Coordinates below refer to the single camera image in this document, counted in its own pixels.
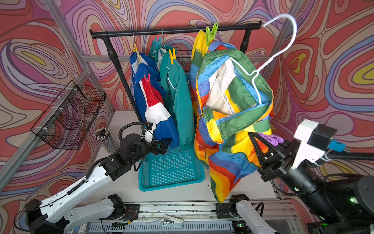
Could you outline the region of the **purple clothespin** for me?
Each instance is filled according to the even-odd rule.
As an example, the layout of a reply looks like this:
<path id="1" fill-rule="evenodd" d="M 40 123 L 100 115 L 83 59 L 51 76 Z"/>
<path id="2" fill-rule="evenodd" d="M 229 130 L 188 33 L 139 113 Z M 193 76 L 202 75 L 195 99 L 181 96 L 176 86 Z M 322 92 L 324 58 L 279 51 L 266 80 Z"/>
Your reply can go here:
<path id="1" fill-rule="evenodd" d="M 279 144 L 284 143 L 284 139 L 277 135 L 266 135 L 263 133 L 258 133 L 258 135 L 273 146 L 278 146 Z"/>

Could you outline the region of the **rainbow patchwork jacket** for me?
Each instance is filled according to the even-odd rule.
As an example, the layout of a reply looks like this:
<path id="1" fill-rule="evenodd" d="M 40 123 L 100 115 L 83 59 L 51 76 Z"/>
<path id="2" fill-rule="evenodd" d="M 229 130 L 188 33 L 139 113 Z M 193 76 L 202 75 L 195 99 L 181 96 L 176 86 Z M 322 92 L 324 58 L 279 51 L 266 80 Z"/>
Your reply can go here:
<path id="1" fill-rule="evenodd" d="M 209 169 L 215 199 L 224 202 L 239 181 L 260 168 L 250 133 L 271 134 L 274 93 L 235 46 L 194 41 L 189 81 L 197 124 L 194 150 Z"/>

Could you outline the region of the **green clothespin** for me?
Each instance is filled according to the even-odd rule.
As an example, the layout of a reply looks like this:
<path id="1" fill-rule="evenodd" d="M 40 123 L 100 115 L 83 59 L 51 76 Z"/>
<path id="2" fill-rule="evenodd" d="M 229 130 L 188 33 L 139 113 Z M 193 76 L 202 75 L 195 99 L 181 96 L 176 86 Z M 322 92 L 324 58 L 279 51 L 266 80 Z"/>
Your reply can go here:
<path id="1" fill-rule="evenodd" d="M 210 28 L 209 26 L 206 27 L 206 46 L 209 47 L 211 42 L 215 39 L 216 33 L 218 31 L 219 24 L 216 22 Z"/>

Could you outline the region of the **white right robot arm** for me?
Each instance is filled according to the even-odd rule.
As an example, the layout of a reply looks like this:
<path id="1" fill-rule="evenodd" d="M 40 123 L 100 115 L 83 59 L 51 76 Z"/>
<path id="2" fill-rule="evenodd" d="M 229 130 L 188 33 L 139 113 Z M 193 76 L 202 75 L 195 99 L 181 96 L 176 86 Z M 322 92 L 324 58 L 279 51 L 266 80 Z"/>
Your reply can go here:
<path id="1" fill-rule="evenodd" d="M 303 161 L 293 169 L 298 140 L 260 133 L 248 134 L 258 153 L 263 181 L 280 178 L 320 222 L 308 225 L 312 234 L 372 234 L 374 232 L 374 177 L 336 174 L 339 180 L 319 178 L 311 164 Z"/>

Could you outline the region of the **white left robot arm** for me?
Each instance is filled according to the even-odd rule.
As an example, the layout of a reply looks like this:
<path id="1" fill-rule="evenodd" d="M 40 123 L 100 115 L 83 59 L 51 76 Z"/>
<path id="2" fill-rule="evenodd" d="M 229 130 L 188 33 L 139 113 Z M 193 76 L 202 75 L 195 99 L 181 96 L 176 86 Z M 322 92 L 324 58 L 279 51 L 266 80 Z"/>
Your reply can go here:
<path id="1" fill-rule="evenodd" d="M 123 219 L 134 211 L 129 211 L 118 195 L 110 195 L 103 200 L 77 208 L 76 205 L 93 192 L 120 178 L 136 163 L 142 163 L 148 154 L 165 154 L 171 140 L 147 142 L 139 134 L 129 134 L 120 139 L 120 148 L 113 154 L 99 159 L 89 169 L 86 176 L 44 200 L 34 199 L 23 210 L 26 225 L 31 234 L 67 234 L 69 231 L 98 219 Z"/>

